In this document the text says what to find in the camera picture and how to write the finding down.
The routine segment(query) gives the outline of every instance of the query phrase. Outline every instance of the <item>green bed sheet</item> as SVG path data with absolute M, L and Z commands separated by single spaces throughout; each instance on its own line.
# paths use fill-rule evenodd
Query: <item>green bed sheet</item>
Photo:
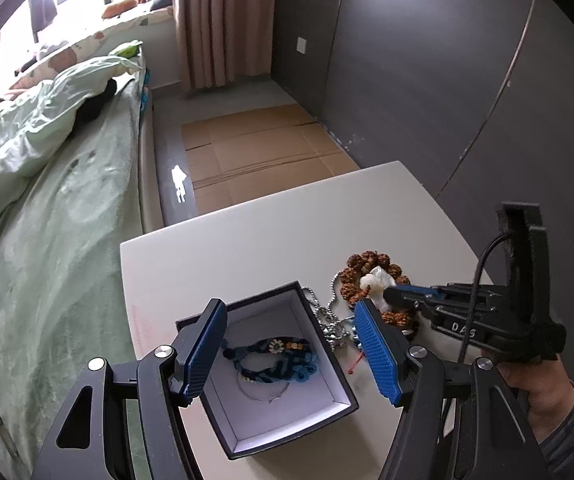
M 143 78 L 144 70 L 116 78 L 100 117 L 71 134 L 0 216 L 0 471 L 8 480 L 29 479 L 91 358 L 134 359 L 119 244 L 142 234 Z M 143 463 L 136 457 L 139 474 Z

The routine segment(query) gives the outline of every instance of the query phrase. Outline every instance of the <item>metal bolt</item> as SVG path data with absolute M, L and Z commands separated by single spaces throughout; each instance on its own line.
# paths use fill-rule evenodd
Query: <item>metal bolt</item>
M 476 364 L 478 365 L 478 368 L 480 368 L 481 370 L 491 370 L 491 368 L 493 368 L 494 366 L 493 362 L 491 362 L 486 357 L 479 358 L 476 361 Z
M 171 348 L 171 346 L 169 346 L 169 345 L 160 345 L 158 348 L 156 348 L 154 355 L 156 357 L 160 357 L 161 359 L 164 359 L 165 357 L 169 357 L 171 355 L 171 352 L 173 352 L 173 351 L 174 351 L 174 349 Z
M 87 367 L 93 372 L 100 370 L 100 368 L 102 368 L 103 366 L 104 366 L 104 359 L 102 357 L 94 357 L 87 365 Z
M 427 350 L 419 345 L 414 345 L 412 348 L 409 349 L 409 354 L 416 359 L 422 359 L 426 357 Z

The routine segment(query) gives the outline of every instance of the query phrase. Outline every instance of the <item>silver bead chain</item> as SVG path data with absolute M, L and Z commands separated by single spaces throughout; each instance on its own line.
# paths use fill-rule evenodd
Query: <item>silver bead chain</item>
M 336 280 L 338 279 L 338 275 L 340 272 L 334 274 L 334 277 L 331 279 L 331 300 L 327 303 L 327 306 L 322 306 L 316 294 L 313 290 L 311 290 L 308 286 L 301 286 L 303 292 L 305 292 L 305 297 L 309 301 L 311 305 L 311 309 L 314 313 L 314 316 L 318 319 L 318 323 L 323 331 L 323 336 L 334 350 L 338 347 L 345 346 L 346 338 L 352 338 L 353 342 L 357 342 L 355 337 L 355 331 L 353 329 L 353 323 L 351 332 L 347 330 L 345 323 L 349 323 L 353 321 L 353 316 L 347 317 L 338 317 L 334 314 L 331 310 L 331 306 L 336 301 Z

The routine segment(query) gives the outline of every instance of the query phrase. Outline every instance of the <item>open box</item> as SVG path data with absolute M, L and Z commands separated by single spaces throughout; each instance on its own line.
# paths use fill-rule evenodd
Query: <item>open box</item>
M 230 460 L 285 444 L 358 409 L 298 282 L 229 304 L 227 316 L 225 339 L 230 348 L 292 336 L 307 339 L 318 356 L 318 371 L 304 383 L 291 381 L 284 392 L 284 387 L 276 383 L 245 383 L 246 393 L 260 398 L 266 398 L 261 395 L 264 386 L 271 392 L 279 388 L 279 398 L 266 402 L 252 400 L 243 393 L 233 364 L 218 352 L 201 401 Z M 176 327 L 180 330 L 197 319 L 177 321 Z M 245 365 L 254 369 L 267 366 L 254 366 L 247 360 Z

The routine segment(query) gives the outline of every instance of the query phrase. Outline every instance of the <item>braided blue bracelet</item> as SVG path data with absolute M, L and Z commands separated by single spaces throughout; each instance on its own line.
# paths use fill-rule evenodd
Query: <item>braided blue bracelet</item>
M 261 339 L 250 346 L 227 348 L 227 341 L 222 342 L 222 354 L 234 363 L 243 379 L 256 383 L 276 383 L 278 381 L 306 382 L 316 373 L 318 356 L 311 349 L 309 341 L 296 337 L 270 337 Z M 274 366 L 264 370 L 249 370 L 241 361 L 250 353 L 275 354 Z

